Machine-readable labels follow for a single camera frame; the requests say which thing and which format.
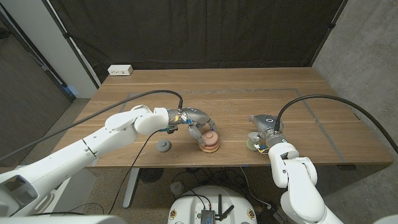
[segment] black cable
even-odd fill
[[[396,151],[396,153],[398,153],[398,146],[397,144],[394,142],[394,140],[391,138],[391,136],[388,134],[388,132],[383,128],[383,126],[381,126],[381,124],[369,113],[367,112],[364,108],[358,106],[357,104],[351,102],[350,100],[346,100],[343,98],[340,98],[338,96],[330,96],[330,95],[307,95],[307,96],[301,96],[298,97],[290,102],[288,102],[279,112],[278,114],[278,118],[276,119],[275,122],[275,132],[279,131],[280,128],[280,118],[282,117],[282,114],[284,113],[284,111],[292,104],[302,101],[302,100],[306,100],[306,99],[312,99],[312,98],[323,98],[323,99],[330,99],[330,100],[336,100],[342,103],[346,103],[350,106],[352,106],[353,108],[359,110],[362,114],[364,114],[367,118],[369,118],[375,125],[377,128],[379,128],[379,130],[381,131],[381,133],[383,133],[384,137],[386,137],[386,139],[388,140],[388,142],[391,144],[392,148]]]
[[[122,183],[120,184],[119,190],[118,190],[118,192],[116,193],[116,198],[115,198],[114,201],[113,201],[111,210],[109,211],[108,215],[111,214],[112,209],[113,209],[113,207],[114,207],[114,204],[116,203],[116,200],[118,199],[119,192],[120,192],[120,190],[122,189],[123,183],[124,183],[124,181],[126,180],[127,175],[130,173],[130,171],[131,171],[133,165],[136,163],[136,161],[137,161],[139,155],[141,154],[142,150],[144,149],[145,145],[146,145],[147,142],[149,141],[150,137],[152,137],[155,133],[157,133],[157,132],[159,132],[159,131],[160,131],[160,130],[155,131],[154,133],[152,133],[152,134],[148,137],[148,139],[145,141],[145,143],[144,143],[144,145],[142,146],[141,150],[138,152],[138,154],[137,154],[137,156],[136,156],[136,159],[134,160],[134,162],[132,162],[130,169],[127,171],[126,175],[124,176],[124,178],[123,178],[123,180],[122,180]]]
[[[78,212],[44,212],[44,213],[32,214],[32,215],[30,215],[30,216],[39,216],[39,215],[61,215],[61,214],[86,215],[86,214],[78,213]]]
[[[211,211],[211,202],[210,202],[210,200],[209,200],[207,197],[205,197],[205,196],[203,196],[203,195],[198,195],[198,194],[196,194],[193,190],[191,190],[191,192],[192,192],[194,195],[198,196],[198,197],[204,197],[205,199],[207,199],[207,201],[209,202],[209,210]]]
[[[111,105],[111,106],[109,106],[109,107],[107,107],[107,108],[105,108],[105,109],[102,109],[102,110],[100,110],[100,111],[97,112],[97,113],[94,113],[94,114],[92,114],[92,115],[90,115],[90,116],[88,116],[88,117],[86,117],[86,118],[83,118],[83,119],[81,119],[81,120],[79,120],[79,121],[77,121],[77,122],[75,122],[75,123],[73,123],[73,124],[71,124],[71,125],[68,125],[68,126],[62,128],[62,129],[59,129],[58,131],[56,131],[56,132],[54,132],[54,133],[51,133],[51,134],[49,134],[48,136],[44,136],[44,137],[42,137],[42,138],[40,138],[40,139],[38,139],[38,140],[36,140],[36,141],[34,141],[34,142],[31,142],[31,143],[27,144],[26,146],[21,147],[21,148],[15,150],[14,152],[12,152],[12,153],[10,153],[10,154],[8,154],[8,155],[6,155],[6,156],[3,156],[2,158],[0,158],[0,161],[3,161],[3,160],[5,160],[5,159],[7,159],[8,157],[14,155],[15,153],[18,153],[19,151],[22,151],[22,150],[24,150],[24,149],[27,149],[27,148],[29,148],[29,147],[31,147],[31,146],[34,146],[34,145],[36,145],[36,144],[38,144],[38,143],[40,143],[40,142],[42,142],[42,141],[44,141],[44,140],[46,140],[46,139],[49,139],[49,138],[51,138],[51,137],[53,137],[53,136],[55,136],[55,135],[57,135],[57,134],[59,134],[59,133],[62,133],[62,132],[66,131],[66,130],[72,128],[72,127],[75,127],[75,126],[78,125],[78,124],[81,124],[81,123],[83,123],[83,122],[85,122],[85,121],[88,121],[89,119],[94,118],[95,116],[98,116],[98,115],[100,115],[101,113],[104,113],[105,111],[108,111],[108,110],[110,110],[110,109],[112,109],[112,108],[115,108],[115,107],[117,107],[117,106],[119,106],[119,105],[121,105],[121,104],[123,104],[123,103],[127,103],[128,101],[135,100],[135,99],[137,99],[137,98],[140,98],[140,97],[143,97],[143,96],[146,96],[146,95],[150,95],[150,94],[153,94],[153,93],[171,93],[171,94],[174,94],[174,95],[178,96],[178,97],[180,98],[180,103],[178,104],[178,109],[179,109],[179,110],[182,109],[182,97],[181,97],[181,95],[179,95],[178,93],[176,93],[176,92],[174,92],[174,91],[171,91],[171,90],[152,90],[152,91],[148,91],[148,92],[141,93],[141,94],[138,94],[138,95],[136,95],[136,96],[127,98],[127,99],[125,99],[125,100],[122,100],[122,101],[120,101],[119,103],[115,103],[114,105]]]
[[[74,208],[74,209],[72,209],[72,210],[69,210],[69,212],[71,212],[71,211],[73,211],[73,210],[75,210],[75,209],[78,209],[78,208],[80,208],[80,207],[82,207],[82,206],[85,206],[85,205],[98,205],[98,206],[101,207],[101,209],[102,209],[102,214],[105,215],[104,207],[102,207],[102,205],[100,205],[100,204],[98,204],[98,203],[85,203],[85,204],[83,204],[83,205],[77,206],[76,208]]]
[[[172,183],[174,183],[174,180],[175,180],[179,175],[184,174],[184,173],[189,174],[189,172],[187,172],[186,170],[183,171],[183,172],[181,172],[181,173],[178,173],[176,176],[174,176],[174,178],[173,178],[173,180],[172,180]],[[198,177],[197,177],[195,174],[193,174],[193,175],[195,176],[195,178],[196,178],[198,184],[200,185],[200,181],[199,181]]]
[[[177,199],[180,199],[180,198],[182,198],[182,197],[188,197],[188,196],[198,197],[198,198],[200,199],[200,201],[202,202],[202,204],[203,204],[203,209],[206,210],[205,203],[204,203],[203,200],[199,197],[199,195],[194,195],[194,194],[193,194],[193,195],[183,195],[183,196],[178,197]]]

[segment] gray wall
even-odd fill
[[[313,68],[398,141],[398,1],[348,1]]]
[[[398,142],[398,1],[349,0],[313,67],[341,97],[369,111]],[[378,138],[388,145],[364,116]],[[398,214],[398,162],[340,171],[317,167],[317,188],[345,223]]]

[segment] white outlet box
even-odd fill
[[[108,68],[110,75],[131,75],[132,66],[131,65],[111,65]]]

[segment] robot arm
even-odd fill
[[[177,125],[200,126],[214,122],[204,112],[200,114],[135,106],[131,111],[114,114],[105,126],[93,134],[22,168],[0,175],[0,217],[24,216],[37,213],[35,209],[46,195],[64,180],[83,169],[103,154],[128,146],[137,134],[152,134],[158,130],[173,133]]]
[[[280,131],[274,131],[276,118],[270,115],[250,116],[258,132],[248,136],[252,142],[266,140],[269,147],[272,178],[276,186],[286,188],[280,204],[284,212],[295,222],[301,223],[342,223],[325,205],[315,185],[317,170],[307,157],[299,157],[296,148],[285,140]]]

